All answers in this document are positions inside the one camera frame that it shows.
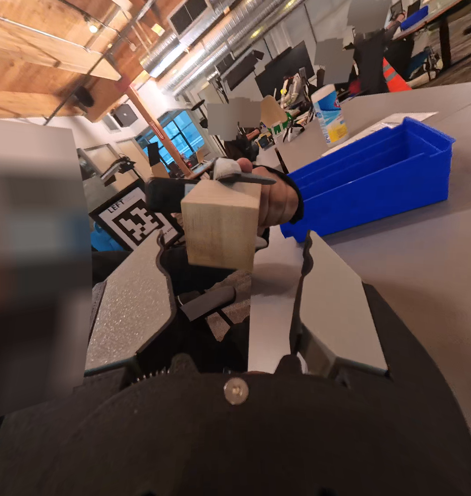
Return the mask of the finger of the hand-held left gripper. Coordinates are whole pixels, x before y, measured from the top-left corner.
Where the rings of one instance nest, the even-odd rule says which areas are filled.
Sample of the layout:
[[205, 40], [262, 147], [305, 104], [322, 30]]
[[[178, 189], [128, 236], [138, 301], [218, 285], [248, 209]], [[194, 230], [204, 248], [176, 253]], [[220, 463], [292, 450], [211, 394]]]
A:
[[214, 180], [237, 180], [242, 170], [237, 161], [229, 158], [215, 158], [213, 160]]

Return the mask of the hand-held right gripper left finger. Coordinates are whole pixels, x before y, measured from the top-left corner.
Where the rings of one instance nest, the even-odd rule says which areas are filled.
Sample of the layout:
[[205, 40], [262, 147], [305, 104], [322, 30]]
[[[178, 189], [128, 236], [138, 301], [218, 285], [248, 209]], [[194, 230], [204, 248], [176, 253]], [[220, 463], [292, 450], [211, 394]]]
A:
[[148, 375], [143, 354], [177, 312], [170, 276], [160, 263], [164, 250], [163, 234], [149, 235], [102, 284], [85, 376], [120, 368]]

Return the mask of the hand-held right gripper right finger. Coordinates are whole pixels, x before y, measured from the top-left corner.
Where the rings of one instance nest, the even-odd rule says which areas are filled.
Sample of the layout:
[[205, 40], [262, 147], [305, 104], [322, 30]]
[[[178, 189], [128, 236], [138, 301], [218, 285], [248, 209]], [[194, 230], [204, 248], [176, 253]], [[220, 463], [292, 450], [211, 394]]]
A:
[[303, 246], [290, 349], [323, 378], [343, 369], [388, 372], [361, 277], [313, 231]]

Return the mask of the large natural wooden cube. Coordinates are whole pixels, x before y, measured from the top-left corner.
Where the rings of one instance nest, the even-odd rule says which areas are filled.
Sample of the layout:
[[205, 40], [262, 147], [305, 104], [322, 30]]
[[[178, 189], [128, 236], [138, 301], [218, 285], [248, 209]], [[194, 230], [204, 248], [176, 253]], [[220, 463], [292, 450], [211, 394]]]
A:
[[189, 264], [251, 272], [260, 197], [257, 183], [197, 183], [181, 201]]

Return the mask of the blue plastic bin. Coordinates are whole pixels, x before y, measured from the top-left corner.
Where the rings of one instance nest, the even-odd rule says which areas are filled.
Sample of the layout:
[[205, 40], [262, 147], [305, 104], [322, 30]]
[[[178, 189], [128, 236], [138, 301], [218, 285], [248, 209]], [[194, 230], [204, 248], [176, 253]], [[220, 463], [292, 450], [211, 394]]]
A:
[[283, 236], [301, 243], [308, 231], [323, 237], [446, 201], [455, 141], [405, 117], [295, 170], [305, 213], [281, 225]]

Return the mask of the person's left forearm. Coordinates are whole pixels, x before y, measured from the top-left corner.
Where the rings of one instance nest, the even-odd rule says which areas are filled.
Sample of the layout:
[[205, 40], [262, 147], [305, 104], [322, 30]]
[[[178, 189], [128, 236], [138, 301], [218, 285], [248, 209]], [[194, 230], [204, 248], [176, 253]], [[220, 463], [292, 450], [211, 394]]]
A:
[[159, 263], [170, 278], [174, 296], [207, 291], [236, 272], [235, 269], [191, 265], [184, 246], [171, 247], [164, 251]]

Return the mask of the wooden-top standing desk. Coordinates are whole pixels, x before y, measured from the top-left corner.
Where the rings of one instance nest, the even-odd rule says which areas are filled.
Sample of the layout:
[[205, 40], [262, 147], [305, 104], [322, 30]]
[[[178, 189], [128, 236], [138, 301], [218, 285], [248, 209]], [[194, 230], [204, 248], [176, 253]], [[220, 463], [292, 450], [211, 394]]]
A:
[[470, 5], [471, 1], [428, 1], [428, 8], [420, 9], [421, 12], [426, 11], [426, 15], [423, 18], [420, 18], [418, 22], [409, 26], [408, 29], [399, 29], [393, 36], [393, 41], [405, 39], [424, 29], [432, 27], [437, 28], [440, 56], [443, 64], [441, 73], [446, 72], [453, 66], [456, 66], [471, 57], [471, 53], [469, 53], [461, 59], [452, 59], [449, 27], [449, 17], [456, 15]]

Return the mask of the person's left hand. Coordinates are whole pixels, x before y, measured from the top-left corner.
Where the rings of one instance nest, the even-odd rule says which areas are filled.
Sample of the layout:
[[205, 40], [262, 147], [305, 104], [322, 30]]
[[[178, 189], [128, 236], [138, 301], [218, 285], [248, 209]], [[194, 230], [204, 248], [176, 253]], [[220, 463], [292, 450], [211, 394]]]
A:
[[274, 184], [261, 187], [258, 234], [262, 234], [266, 228], [289, 222], [299, 206], [297, 192], [285, 183], [274, 169], [268, 170], [264, 166], [253, 167], [246, 158], [240, 158], [237, 162], [242, 172], [269, 177], [276, 181]]

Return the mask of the white sign board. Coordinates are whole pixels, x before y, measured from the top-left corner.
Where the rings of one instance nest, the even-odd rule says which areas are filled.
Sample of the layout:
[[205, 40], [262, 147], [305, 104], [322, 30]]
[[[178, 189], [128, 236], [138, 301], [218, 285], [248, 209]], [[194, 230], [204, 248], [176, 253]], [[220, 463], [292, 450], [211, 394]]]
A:
[[147, 208], [144, 189], [144, 182], [138, 179], [90, 212], [96, 226], [126, 251], [137, 249], [151, 234], [162, 234], [165, 247], [184, 235], [170, 214], [151, 212]]

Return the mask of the diagonal support beam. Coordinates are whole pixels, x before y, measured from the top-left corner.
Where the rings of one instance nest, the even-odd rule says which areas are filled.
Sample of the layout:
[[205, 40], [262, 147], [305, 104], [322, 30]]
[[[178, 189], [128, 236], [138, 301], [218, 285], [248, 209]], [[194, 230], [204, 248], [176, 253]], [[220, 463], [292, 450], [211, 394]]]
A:
[[131, 85], [129, 85], [127, 90], [125, 91], [125, 94], [134, 104], [134, 106], [138, 109], [139, 113], [145, 119], [148, 126], [152, 129], [152, 131], [158, 137], [160, 142], [163, 144], [164, 148], [173, 158], [176, 165], [183, 172], [184, 177], [186, 177], [187, 179], [191, 179], [192, 172], [190, 171], [189, 167], [183, 160], [176, 146], [172, 143], [172, 141], [168, 137], [163, 127], [160, 125], [159, 121], [154, 117], [150, 109], [147, 107], [144, 100], [139, 95], [138, 91], [136, 91]]

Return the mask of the small wooden document stand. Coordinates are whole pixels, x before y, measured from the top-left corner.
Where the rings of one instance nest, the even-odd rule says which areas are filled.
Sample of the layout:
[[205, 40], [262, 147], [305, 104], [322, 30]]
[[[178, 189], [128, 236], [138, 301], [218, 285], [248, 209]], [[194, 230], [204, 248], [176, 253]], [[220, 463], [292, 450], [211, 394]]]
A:
[[273, 96], [265, 96], [260, 102], [261, 122], [272, 134], [285, 132], [291, 120], [290, 115], [280, 107]]

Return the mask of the person's torso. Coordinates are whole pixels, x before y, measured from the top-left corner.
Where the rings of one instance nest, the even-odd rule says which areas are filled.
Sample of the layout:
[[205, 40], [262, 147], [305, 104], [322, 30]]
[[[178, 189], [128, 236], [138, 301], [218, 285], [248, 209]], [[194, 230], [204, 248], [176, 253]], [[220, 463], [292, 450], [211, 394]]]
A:
[[[107, 277], [131, 253], [132, 251], [92, 251], [94, 290], [102, 291], [102, 284]], [[180, 295], [173, 295], [177, 307], [173, 321], [143, 354], [148, 373], [155, 374], [169, 369], [178, 354], [187, 354], [202, 373], [221, 373], [225, 368], [246, 371], [249, 318], [230, 326], [222, 340], [218, 341], [206, 318], [191, 322], [183, 314], [179, 309]]]

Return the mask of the wipes canister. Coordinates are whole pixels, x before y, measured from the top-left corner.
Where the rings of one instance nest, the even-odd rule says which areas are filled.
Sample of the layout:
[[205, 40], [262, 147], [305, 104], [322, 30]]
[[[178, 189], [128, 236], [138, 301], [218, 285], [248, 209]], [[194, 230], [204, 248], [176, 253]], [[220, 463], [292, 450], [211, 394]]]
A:
[[349, 131], [335, 85], [321, 87], [313, 93], [311, 101], [327, 146], [332, 148], [346, 141]]

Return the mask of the orange traffic cone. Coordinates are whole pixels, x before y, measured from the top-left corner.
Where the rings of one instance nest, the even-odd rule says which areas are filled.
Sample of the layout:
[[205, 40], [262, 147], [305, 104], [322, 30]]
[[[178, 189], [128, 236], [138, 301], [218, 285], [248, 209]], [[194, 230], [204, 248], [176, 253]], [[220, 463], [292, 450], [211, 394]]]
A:
[[406, 81], [398, 74], [395, 68], [383, 58], [382, 61], [383, 77], [388, 87], [388, 92], [404, 92], [411, 91], [412, 88], [406, 83]]

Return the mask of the small blue storage bin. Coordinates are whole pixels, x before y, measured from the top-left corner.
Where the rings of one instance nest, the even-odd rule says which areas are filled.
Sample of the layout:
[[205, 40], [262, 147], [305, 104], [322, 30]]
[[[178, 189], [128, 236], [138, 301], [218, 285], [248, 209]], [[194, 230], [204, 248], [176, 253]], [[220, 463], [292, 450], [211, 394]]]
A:
[[429, 6], [425, 5], [417, 9], [412, 9], [412, 6], [410, 6], [407, 14], [407, 18], [400, 24], [400, 30], [402, 32], [409, 30], [413, 25], [426, 18], [429, 14]]

